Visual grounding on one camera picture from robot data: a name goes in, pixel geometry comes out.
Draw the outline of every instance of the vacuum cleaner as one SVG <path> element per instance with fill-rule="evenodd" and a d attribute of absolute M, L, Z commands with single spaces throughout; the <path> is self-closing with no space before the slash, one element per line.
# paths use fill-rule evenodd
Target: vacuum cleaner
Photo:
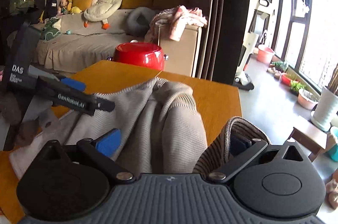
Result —
<path fill-rule="evenodd" d="M 254 52 L 255 46 L 259 38 L 259 35 L 253 32 L 254 21 L 258 11 L 261 12 L 265 17 L 268 17 L 269 15 L 271 16 L 274 14 L 274 8 L 270 5 L 270 2 L 268 0 L 257 0 L 249 31 L 244 34 L 242 50 L 239 57 L 233 85 L 241 90 L 246 91 L 254 89 L 254 85 L 249 75 L 245 73 L 244 70 L 249 63 L 250 57 Z"/>

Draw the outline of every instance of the pink blanket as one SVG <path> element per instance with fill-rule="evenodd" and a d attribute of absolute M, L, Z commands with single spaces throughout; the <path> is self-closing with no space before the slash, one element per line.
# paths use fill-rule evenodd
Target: pink blanket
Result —
<path fill-rule="evenodd" d="M 207 19 L 202 15 L 202 10 L 199 8 L 187 9 L 185 6 L 179 6 L 164 10 L 154 16 L 144 41 L 157 43 L 158 28 L 162 24 L 170 24 L 169 38 L 179 41 L 186 25 L 205 27 Z"/>

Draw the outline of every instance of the white flower pot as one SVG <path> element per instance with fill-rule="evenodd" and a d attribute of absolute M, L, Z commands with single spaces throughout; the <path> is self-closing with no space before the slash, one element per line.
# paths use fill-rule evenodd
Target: white flower pot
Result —
<path fill-rule="evenodd" d="M 326 87 L 322 89 L 319 103 L 313 115 L 312 123 L 322 131 L 328 131 L 330 122 L 338 111 L 338 96 L 330 92 Z"/>

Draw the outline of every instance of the wooden table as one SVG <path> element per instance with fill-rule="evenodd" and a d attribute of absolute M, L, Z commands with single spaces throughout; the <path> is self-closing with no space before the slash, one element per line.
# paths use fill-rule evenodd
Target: wooden table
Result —
<path fill-rule="evenodd" d="M 298 116 L 288 139 L 291 137 L 311 151 L 309 155 L 311 162 L 313 162 L 320 153 L 325 151 L 327 134 L 301 116 Z"/>
<path fill-rule="evenodd" d="M 86 93 L 112 93 L 142 83 L 155 76 L 178 81 L 193 89 L 197 110 L 202 116 L 208 144 L 219 135 L 229 118 L 242 116 L 238 89 L 216 82 L 159 72 L 110 61 L 100 61 L 72 76 L 86 84 Z M 61 117 L 68 111 L 59 106 L 55 115 Z M 12 224 L 16 224 L 24 213 L 16 198 L 18 179 L 8 160 L 10 152 L 0 152 L 0 209 Z"/>

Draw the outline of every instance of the window frame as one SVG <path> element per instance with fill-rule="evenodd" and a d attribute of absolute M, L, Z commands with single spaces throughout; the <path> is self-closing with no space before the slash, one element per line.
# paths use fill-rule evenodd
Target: window frame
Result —
<path fill-rule="evenodd" d="M 317 92 L 319 92 L 321 94 L 322 90 L 319 88 L 319 86 L 316 83 L 314 83 L 309 77 L 307 77 L 305 74 L 303 74 L 300 71 L 300 65 L 301 65 L 301 62 L 302 62 L 303 57 L 304 57 L 306 42 L 307 42 L 308 34 L 309 34 L 310 18 L 311 18 L 311 10 L 312 10 L 312 0 L 305 0 L 305 4 L 307 6 L 309 6 L 309 8 L 310 8 L 310 11 L 307 14 L 305 14 L 305 17 L 295 16 L 296 3 L 297 3 L 297 0 L 291 0 L 291 17 L 290 17 L 290 21 L 289 21 L 288 31 L 287 31 L 287 35 L 286 35 L 286 39 L 285 39 L 285 44 L 284 44 L 282 55 L 277 55 L 277 56 L 282 61 L 285 61 L 285 56 L 286 56 L 287 49 L 288 49 L 289 42 L 290 42 L 290 34 L 291 34 L 292 24 L 294 22 L 305 24 L 303 40 L 302 40 L 301 45 L 300 45 L 300 51 L 299 51 L 299 54 L 298 54 L 296 65 L 293 66 L 293 65 L 289 64 L 289 67 L 291 69 L 293 69 L 293 71 L 295 71 L 312 88 L 314 88 Z M 279 25 L 280 25 L 280 22 L 281 22 L 281 15 L 282 15 L 282 7 L 283 7 L 283 0 L 279 0 L 278 13 L 277 13 L 277 19 L 276 19 L 276 28 L 275 28 L 275 32 L 274 32 L 274 35 L 273 35 L 273 41 L 272 41 L 272 44 L 271 44 L 271 48 L 273 50 L 276 49 L 276 45 L 277 45 Z"/>

